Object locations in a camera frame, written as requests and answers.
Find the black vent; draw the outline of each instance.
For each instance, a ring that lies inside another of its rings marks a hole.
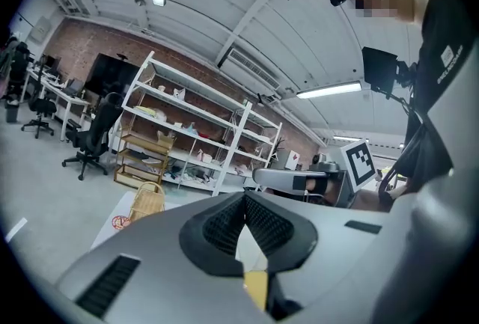
[[[139,264],[139,260],[119,256],[79,297],[76,304],[102,318]]]
[[[246,225],[268,257],[293,237],[293,225],[257,201],[246,197]]]
[[[211,216],[203,226],[203,235],[218,250],[234,256],[237,251],[238,238],[244,225],[245,207],[241,198]]]

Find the wicker basket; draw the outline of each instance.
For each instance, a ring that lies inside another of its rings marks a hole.
[[[154,190],[145,188],[146,185],[153,185]],[[135,221],[153,213],[160,213],[165,210],[165,193],[161,186],[154,182],[144,182],[138,187],[135,200],[129,211],[129,220]]]

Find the table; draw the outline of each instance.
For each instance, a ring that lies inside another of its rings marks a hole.
[[[23,84],[22,96],[20,98],[21,103],[23,102],[23,100],[25,98],[25,92],[26,92],[28,80],[30,79],[30,77],[32,77],[35,80],[38,80],[38,74],[32,68],[27,69],[27,75],[25,77],[25,83]],[[65,109],[65,114],[64,114],[64,117],[63,117],[63,124],[61,125],[61,134],[60,134],[60,140],[64,141],[65,140],[65,132],[67,131],[67,121],[68,121],[68,118],[70,116],[71,106],[72,105],[83,106],[82,116],[80,117],[80,125],[82,125],[83,120],[85,119],[85,112],[87,111],[87,107],[90,105],[90,103],[87,102],[86,100],[82,100],[78,97],[71,97],[69,95],[66,95],[60,88],[55,87],[52,84],[52,81],[48,80],[46,77],[42,76],[41,84],[42,84],[43,87],[42,87],[42,91],[40,93],[40,98],[43,98],[45,96],[45,91],[48,90],[48,91],[53,92],[57,96],[56,100],[55,100],[55,106],[58,105],[58,99],[59,98],[62,98],[63,100],[67,101],[67,108]]]

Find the brick wall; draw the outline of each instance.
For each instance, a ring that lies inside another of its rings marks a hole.
[[[155,52],[154,58],[158,61],[187,73],[189,76],[206,83],[216,90],[221,91],[223,94],[227,94],[238,102],[242,102],[245,98],[251,98],[227,79],[218,76],[207,67],[200,65],[196,61],[174,50],[159,45],[158,43],[136,37],[135,35],[89,22],[65,19],[49,41],[45,53],[55,58],[61,58],[58,69],[64,77],[76,78],[84,82],[99,53],[112,57],[116,57],[117,53],[125,54],[130,63],[141,66],[151,50]],[[152,69],[145,70],[141,79],[147,79],[151,73]],[[173,93],[174,85],[172,83],[162,79],[155,79],[153,85],[156,87],[160,84],[166,87],[166,92],[169,94]],[[87,94],[87,98],[92,102],[96,100],[94,94]],[[138,97],[132,97],[132,103],[137,101]],[[225,117],[226,119],[231,115],[228,110],[195,94],[187,92],[186,101],[200,108],[207,109],[220,117]],[[187,111],[183,111],[149,96],[144,98],[142,105],[163,110],[168,117],[168,122],[195,122],[195,128],[198,131],[212,138],[220,138],[225,131],[214,123],[210,123]],[[318,152],[319,147],[317,144],[312,142],[310,138],[272,109],[267,107],[258,108],[256,106],[254,106],[253,109],[258,112],[258,114],[263,115],[276,124],[282,122],[283,127],[280,136],[284,139],[284,142],[281,144],[281,147],[299,153],[301,155],[300,163],[304,165],[311,163],[312,156]],[[128,121],[129,115],[128,113],[124,113],[122,124],[125,126]],[[257,127],[253,123],[248,123],[246,127],[257,132]],[[134,131],[141,132],[151,138],[156,137],[156,131],[158,129],[158,125],[143,118],[136,118],[133,126]],[[178,137],[176,142],[178,147],[185,149],[189,149],[191,144],[192,139],[186,136]],[[256,145],[253,141],[244,137],[241,138],[239,144],[248,152],[252,152]],[[212,155],[216,153],[216,148],[210,144],[203,144],[203,142],[198,141],[195,147],[201,148],[204,152]],[[234,159],[236,162],[245,161],[245,157],[239,155],[235,155]]]

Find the office chair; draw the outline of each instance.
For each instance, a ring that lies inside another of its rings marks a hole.
[[[10,64],[8,88],[7,93],[5,94],[7,100],[12,100],[13,96],[16,96],[16,98],[19,99],[19,96],[22,93],[22,86],[25,81],[25,73],[27,72],[28,63],[29,61],[32,61],[32,59],[28,57],[30,51],[28,50],[26,43],[20,42],[15,50]]]
[[[49,127],[48,122],[42,121],[42,114],[47,117],[48,115],[54,114],[57,112],[57,106],[48,99],[46,95],[44,99],[40,98],[40,93],[42,91],[42,75],[43,75],[43,62],[44,58],[40,59],[40,72],[38,73],[38,80],[34,83],[34,91],[31,95],[31,98],[28,100],[28,107],[37,112],[37,119],[32,119],[27,124],[24,124],[21,128],[22,131],[25,131],[26,127],[36,126],[37,132],[35,133],[35,139],[38,139],[40,134],[40,128],[50,132],[50,135],[53,136],[55,132],[51,127]]]
[[[99,160],[100,156],[108,150],[108,131],[123,112],[122,102],[123,97],[120,94],[108,94],[100,103],[97,116],[88,131],[79,132],[81,126],[74,120],[68,120],[73,130],[67,132],[67,139],[72,141],[74,147],[79,147],[81,152],[77,152],[76,156],[72,158],[65,159],[61,165],[66,167],[67,163],[82,162],[83,166],[82,172],[78,176],[79,180],[83,180],[83,173],[88,163],[101,168],[103,174],[108,175],[106,168],[99,163]]]

